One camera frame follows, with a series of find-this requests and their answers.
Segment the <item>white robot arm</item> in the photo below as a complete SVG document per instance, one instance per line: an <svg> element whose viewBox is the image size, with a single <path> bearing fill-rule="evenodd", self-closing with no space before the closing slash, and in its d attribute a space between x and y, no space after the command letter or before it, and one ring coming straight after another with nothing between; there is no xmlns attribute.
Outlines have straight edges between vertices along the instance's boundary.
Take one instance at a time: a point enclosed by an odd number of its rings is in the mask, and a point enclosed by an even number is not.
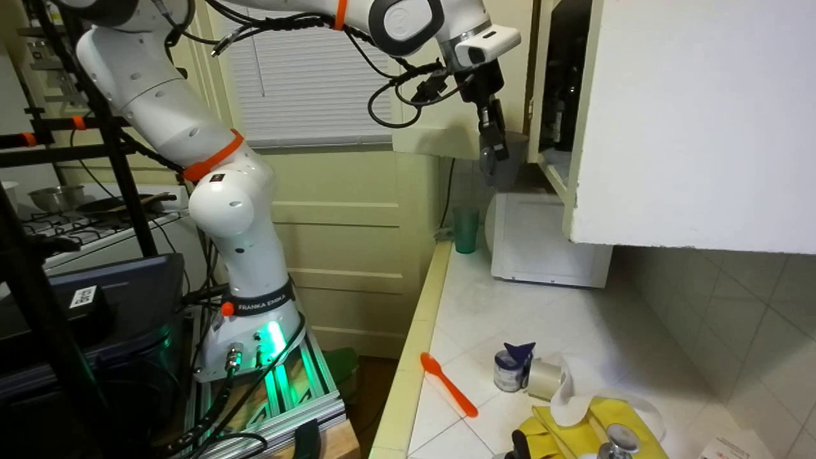
<svg viewBox="0 0 816 459"><path fill-rule="evenodd" d="M477 107L479 135L502 155L501 60L520 30L501 27L486 0L208 0L237 28L231 49L256 30L329 28L400 60L426 43L442 49L432 74L458 81ZM214 116L171 62L171 43L195 19L195 0L56 0L88 30L78 62L97 92L144 141L195 186L190 214L214 242L228 296L205 331L196 378L205 382L260 376L306 336L287 251L270 214L274 172L260 139Z"/></svg>

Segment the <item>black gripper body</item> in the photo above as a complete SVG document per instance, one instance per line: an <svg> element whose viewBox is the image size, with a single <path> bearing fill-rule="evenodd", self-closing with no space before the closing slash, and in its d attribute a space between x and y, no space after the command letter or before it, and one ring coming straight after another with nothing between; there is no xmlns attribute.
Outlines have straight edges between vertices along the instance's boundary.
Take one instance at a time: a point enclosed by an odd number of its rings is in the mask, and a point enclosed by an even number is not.
<svg viewBox="0 0 816 459"><path fill-rule="evenodd" d="M498 62L490 62L486 67L459 72L458 86L465 103L486 104L505 86L502 69Z"/></svg>

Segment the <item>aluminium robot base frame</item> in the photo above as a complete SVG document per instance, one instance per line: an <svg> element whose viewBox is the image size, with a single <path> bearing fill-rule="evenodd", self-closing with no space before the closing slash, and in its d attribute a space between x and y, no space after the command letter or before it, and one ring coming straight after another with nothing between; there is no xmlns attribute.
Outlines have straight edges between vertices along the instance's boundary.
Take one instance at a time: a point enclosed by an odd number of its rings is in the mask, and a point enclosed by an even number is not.
<svg viewBox="0 0 816 459"><path fill-rule="evenodd" d="M218 395L171 459L258 459L301 440L311 452L325 447L321 435L348 418L329 362L311 334L298 334L279 354L270 354L274 345L263 331L258 367L249 378L228 364Z"/></svg>

